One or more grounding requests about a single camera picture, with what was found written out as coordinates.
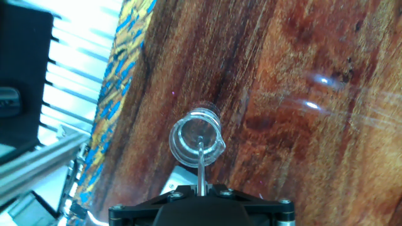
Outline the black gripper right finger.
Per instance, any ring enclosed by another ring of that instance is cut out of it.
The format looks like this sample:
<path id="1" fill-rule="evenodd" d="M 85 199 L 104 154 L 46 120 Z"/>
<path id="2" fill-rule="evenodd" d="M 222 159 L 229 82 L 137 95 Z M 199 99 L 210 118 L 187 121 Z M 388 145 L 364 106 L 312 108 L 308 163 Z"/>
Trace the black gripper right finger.
<path id="1" fill-rule="evenodd" d="M 217 225 L 295 226 L 295 204 L 289 199 L 267 201 L 223 184 L 207 185 Z"/>

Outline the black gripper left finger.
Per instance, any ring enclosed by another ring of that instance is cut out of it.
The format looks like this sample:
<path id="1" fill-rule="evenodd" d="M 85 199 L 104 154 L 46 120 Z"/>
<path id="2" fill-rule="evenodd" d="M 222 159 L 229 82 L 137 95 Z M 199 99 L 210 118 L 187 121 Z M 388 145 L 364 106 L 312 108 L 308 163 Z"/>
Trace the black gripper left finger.
<path id="1" fill-rule="evenodd" d="M 134 225 L 140 218 L 155 219 L 158 212 L 166 204 L 193 197 L 196 194 L 196 185 L 179 185 L 176 190 L 166 192 L 135 206 L 115 205 L 109 208 L 109 225 Z"/>

